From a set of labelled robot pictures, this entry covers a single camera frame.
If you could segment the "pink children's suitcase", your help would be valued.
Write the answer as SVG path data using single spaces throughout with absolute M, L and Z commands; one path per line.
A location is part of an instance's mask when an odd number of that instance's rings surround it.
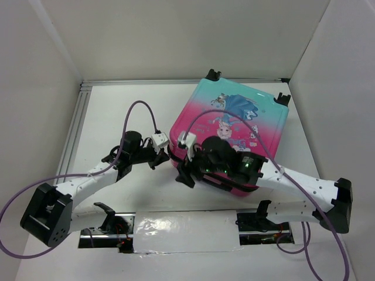
M 177 165 L 187 156 L 178 148 L 182 131 L 197 137 L 196 149 L 211 136 L 219 137 L 238 152 L 253 152 L 274 156 L 289 113 L 291 97 L 277 97 L 221 77 L 209 70 L 198 83 L 192 96 L 172 125 L 168 153 Z

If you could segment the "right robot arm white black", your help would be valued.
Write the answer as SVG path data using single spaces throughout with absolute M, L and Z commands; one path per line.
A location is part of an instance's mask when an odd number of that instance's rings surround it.
M 176 181 L 190 188 L 196 180 L 221 173 L 240 185 L 279 190 L 300 198 L 291 203 L 260 202 L 255 221 L 261 229 L 301 221 L 314 222 L 340 234 L 349 232 L 353 194 L 348 179 L 323 180 L 277 167 L 264 156 L 236 151 L 218 136 L 206 138 L 201 145 L 194 134 L 180 136 L 178 146 L 186 149 L 187 155 L 178 164 Z

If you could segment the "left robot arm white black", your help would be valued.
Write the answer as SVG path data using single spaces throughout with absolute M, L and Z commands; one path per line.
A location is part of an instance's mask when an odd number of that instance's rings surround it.
M 79 210 L 79 204 L 120 181 L 133 165 L 147 163 L 154 169 L 169 159 L 165 152 L 169 139 L 164 132 L 157 131 L 143 140 L 140 133 L 128 131 L 122 142 L 87 173 L 54 186 L 39 185 L 21 218 L 21 227 L 51 248 L 58 246 L 71 232 L 90 224 L 103 234 L 113 231 L 116 220 L 112 208 L 96 202 Z

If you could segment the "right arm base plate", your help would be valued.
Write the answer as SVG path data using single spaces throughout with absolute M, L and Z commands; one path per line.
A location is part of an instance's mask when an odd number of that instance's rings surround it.
M 237 213 L 236 225 L 241 246 L 276 244 L 279 237 L 281 244 L 294 242 L 287 222 L 274 224 L 268 220 L 259 220 L 256 213 Z

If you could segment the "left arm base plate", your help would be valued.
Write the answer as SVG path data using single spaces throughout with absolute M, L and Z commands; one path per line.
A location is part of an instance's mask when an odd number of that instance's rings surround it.
M 134 253 L 135 213 L 116 214 L 105 228 L 81 230 L 78 249 L 116 249 L 119 253 Z

